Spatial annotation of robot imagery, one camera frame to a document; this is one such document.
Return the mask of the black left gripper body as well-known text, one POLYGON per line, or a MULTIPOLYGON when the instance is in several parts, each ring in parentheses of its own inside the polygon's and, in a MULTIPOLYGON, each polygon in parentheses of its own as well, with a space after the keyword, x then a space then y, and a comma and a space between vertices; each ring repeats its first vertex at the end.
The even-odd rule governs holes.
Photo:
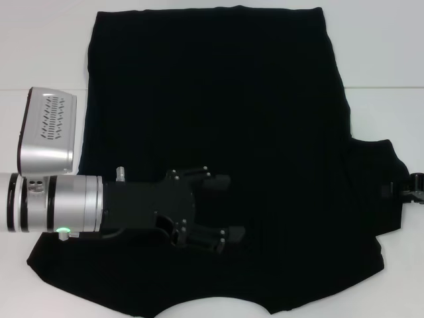
POLYGON ((197 170, 170 170, 158 182, 105 182, 101 230, 158 230, 186 245, 195 219, 197 170))

